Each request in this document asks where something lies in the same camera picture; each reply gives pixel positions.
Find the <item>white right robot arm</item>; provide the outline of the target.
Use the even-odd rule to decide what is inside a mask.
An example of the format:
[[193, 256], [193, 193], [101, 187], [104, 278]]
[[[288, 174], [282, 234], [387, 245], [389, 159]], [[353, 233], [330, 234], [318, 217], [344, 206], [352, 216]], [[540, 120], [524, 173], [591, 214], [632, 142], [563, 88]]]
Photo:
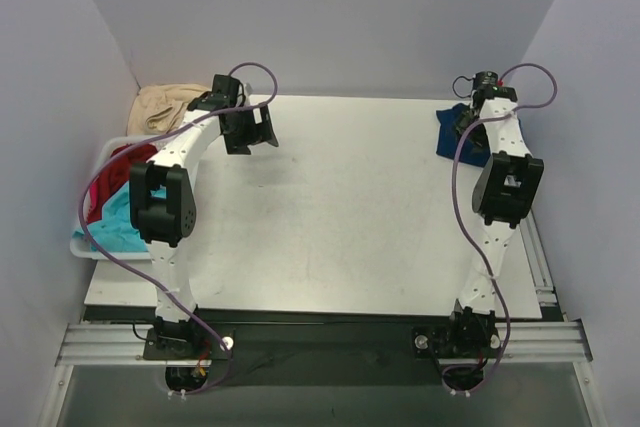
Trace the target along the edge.
[[[517, 104], [506, 98], [486, 100], [477, 120], [460, 134], [454, 154], [454, 214], [475, 251], [458, 301], [462, 308], [480, 315], [495, 313], [504, 303], [497, 287], [504, 257], [518, 225], [530, 212], [544, 172], [544, 162], [526, 146], [517, 110]], [[479, 127], [485, 128], [490, 157], [472, 191], [475, 220], [467, 225], [459, 209], [457, 170], [467, 138]]]

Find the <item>navy blue mickey t-shirt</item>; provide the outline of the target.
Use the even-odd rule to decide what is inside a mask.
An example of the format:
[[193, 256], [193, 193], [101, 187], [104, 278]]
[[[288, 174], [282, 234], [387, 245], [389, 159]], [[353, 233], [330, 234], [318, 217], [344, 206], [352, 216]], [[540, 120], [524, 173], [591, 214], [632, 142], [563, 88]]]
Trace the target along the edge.
[[449, 109], [436, 112], [437, 120], [440, 123], [436, 154], [450, 160], [458, 159], [461, 164], [484, 168], [491, 157], [487, 139], [484, 139], [483, 144], [478, 146], [471, 141], [472, 135], [469, 134], [464, 144], [459, 146], [464, 130], [458, 132], [456, 126], [462, 120], [463, 115], [469, 111], [468, 106], [458, 103]]

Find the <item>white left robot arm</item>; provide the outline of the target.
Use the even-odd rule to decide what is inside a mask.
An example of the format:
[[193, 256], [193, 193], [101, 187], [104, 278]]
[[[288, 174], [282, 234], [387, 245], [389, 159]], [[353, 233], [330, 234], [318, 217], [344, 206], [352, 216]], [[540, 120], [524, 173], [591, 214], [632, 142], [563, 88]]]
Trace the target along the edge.
[[179, 244], [196, 226], [194, 186], [199, 162], [220, 137], [230, 155], [248, 155], [250, 147], [260, 143], [278, 145], [266, 104], [216, 116], [196, 109], [186, 113], [165, 146], [150, 160], [133, 165], [129, 174], [130, 220], [146, 244], [152, 278], [158, 283], [155, 315], [163, 323], [176, 324], [167, 334], [166, 345], [182, 359], [200, 351], [203, 336], [186, 324], [197, 303], [188, 269], [179, 265]]

